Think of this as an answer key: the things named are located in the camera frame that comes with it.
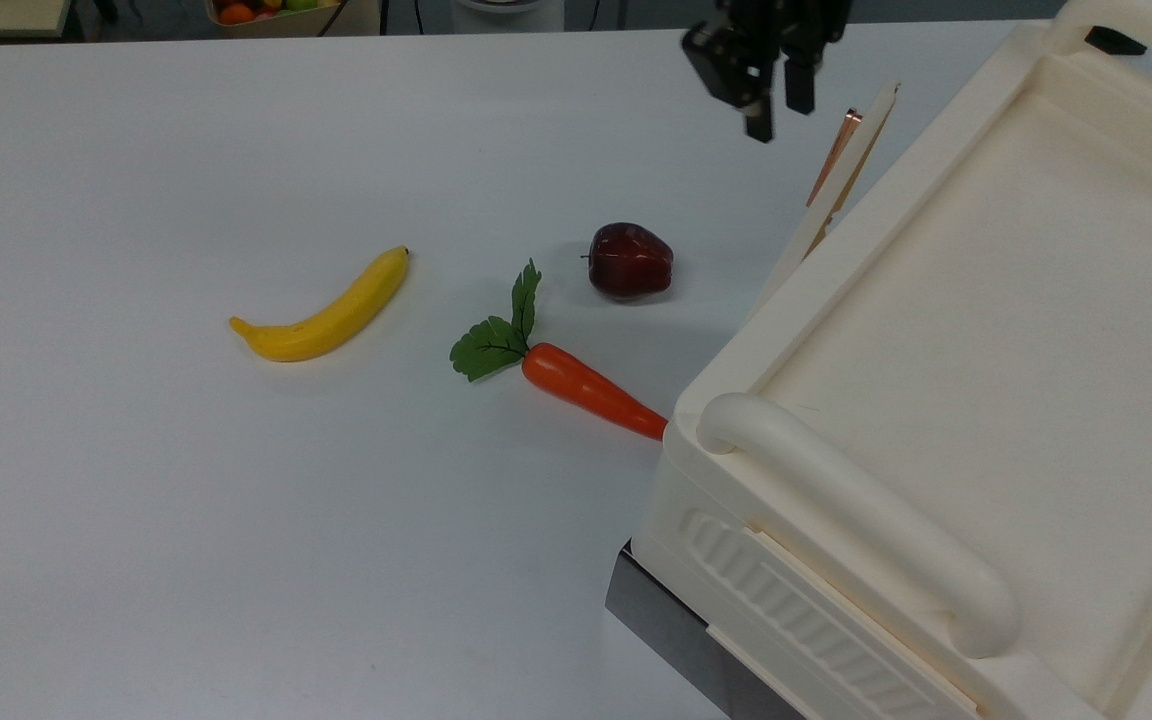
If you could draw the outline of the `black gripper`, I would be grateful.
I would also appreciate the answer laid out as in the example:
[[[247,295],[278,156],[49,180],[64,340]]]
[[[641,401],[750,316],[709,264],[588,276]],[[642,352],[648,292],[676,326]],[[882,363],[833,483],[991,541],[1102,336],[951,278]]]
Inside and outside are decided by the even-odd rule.
[[[771,81],[785,55],[786,108],[817,108],[814,77],[828,44],[844,36],[851,1],[718,1],[722,23],[687,29],[681,50],[714,99],[738,109],[745,135],[773,141]]]

